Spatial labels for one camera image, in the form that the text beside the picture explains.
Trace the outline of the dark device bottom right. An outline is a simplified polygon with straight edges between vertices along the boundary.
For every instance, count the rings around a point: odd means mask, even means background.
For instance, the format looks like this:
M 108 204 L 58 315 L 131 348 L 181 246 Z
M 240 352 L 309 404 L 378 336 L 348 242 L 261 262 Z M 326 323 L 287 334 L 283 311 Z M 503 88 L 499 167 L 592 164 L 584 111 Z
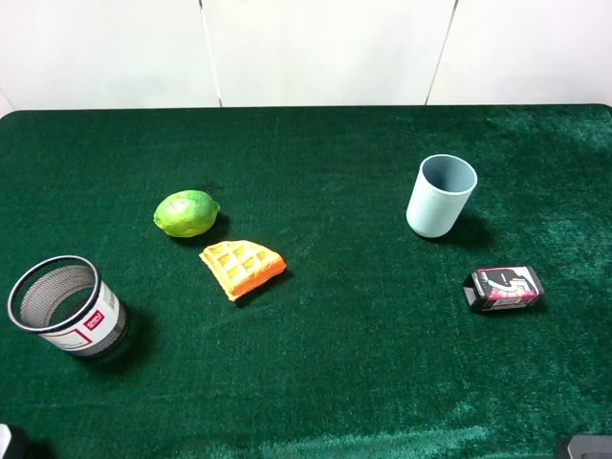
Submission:
M 574 435 L 560 440 L 554 449 L 555 459 L 611 459 L 611 435 Z

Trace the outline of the green velvet table cloth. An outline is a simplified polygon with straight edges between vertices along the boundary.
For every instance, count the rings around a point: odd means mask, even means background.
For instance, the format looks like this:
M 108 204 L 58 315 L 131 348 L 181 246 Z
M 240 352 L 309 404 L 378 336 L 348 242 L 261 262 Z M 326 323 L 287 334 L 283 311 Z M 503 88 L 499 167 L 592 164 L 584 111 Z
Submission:
M 423 159 L 478 183 L 416 234 Z M 167 196 L 209 194 L 171 237 Z M 248 240 L 287 268 L 230 301 L 200 259 Z M 1 292 L 90 259 L 130 314 L 75 360 L 1 320 L 1 419 L 32 458 L 545 458 L 611 430 L 605 105 L 21 111 L 1 122 Z M 531 266 L 532 308 L 473 313 L 477 269 Z

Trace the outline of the black white object bottom left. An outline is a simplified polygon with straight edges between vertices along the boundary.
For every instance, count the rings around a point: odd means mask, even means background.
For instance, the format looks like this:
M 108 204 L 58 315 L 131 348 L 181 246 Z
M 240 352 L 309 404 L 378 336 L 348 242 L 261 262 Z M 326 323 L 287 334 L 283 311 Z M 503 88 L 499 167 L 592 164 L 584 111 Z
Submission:
M 1 459 L 23 459 L 28 446 L 28 439 L 23 430 L 17 426 L 0 425 Z

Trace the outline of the light blue plastic cup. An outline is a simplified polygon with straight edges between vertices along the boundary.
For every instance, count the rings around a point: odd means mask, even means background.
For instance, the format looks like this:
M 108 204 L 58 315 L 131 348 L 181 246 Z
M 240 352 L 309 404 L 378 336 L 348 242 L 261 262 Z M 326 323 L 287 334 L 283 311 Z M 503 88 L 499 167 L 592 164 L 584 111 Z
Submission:
M 436 154 L 423 159 L 406 209 L 406 222 L 422 237 L 444 236 L 477 183 L 475 169 L 461 158 Z

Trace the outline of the green lime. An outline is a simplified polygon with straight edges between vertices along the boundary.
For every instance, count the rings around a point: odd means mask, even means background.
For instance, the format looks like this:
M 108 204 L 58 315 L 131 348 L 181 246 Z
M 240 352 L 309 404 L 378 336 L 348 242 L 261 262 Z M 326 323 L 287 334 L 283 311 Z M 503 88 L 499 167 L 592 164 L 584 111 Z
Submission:
M 153 221 L 168 236 L 188 238 L 210 230 L 219 211 L 220 205 L 206 192 L 183 190 L 158 204 Z

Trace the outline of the black mesh pen holder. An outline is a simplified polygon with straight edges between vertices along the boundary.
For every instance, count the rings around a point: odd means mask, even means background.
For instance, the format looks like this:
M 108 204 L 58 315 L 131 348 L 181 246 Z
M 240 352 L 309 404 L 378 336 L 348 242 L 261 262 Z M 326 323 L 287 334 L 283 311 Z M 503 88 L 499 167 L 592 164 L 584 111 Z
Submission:
M 8 316 L 23 332 L 78 359 L 111 352 L 129 328 L 126 308 L 99 269 L 77 255 L 48 258 L 23 273 L 9 294 Z

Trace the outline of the orange waffle piece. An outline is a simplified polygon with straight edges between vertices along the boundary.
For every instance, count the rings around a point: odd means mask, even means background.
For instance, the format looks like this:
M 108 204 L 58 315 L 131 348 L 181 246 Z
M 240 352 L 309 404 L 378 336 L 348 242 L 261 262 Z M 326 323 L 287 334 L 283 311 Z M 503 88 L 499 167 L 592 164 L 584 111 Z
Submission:
M 287 268 L 279 253 L 248 240 L 210 245 L 199 257 L 230 301 L 236 301 Z

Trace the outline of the black pink small box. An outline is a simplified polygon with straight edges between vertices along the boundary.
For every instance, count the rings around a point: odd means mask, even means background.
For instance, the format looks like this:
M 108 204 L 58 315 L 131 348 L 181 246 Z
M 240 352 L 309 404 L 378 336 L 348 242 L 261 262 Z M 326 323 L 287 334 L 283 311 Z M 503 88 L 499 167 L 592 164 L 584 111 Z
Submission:
M 473 313 L 532 308 L 545 290 L 531 266 L 477 269 L 462 284 Z

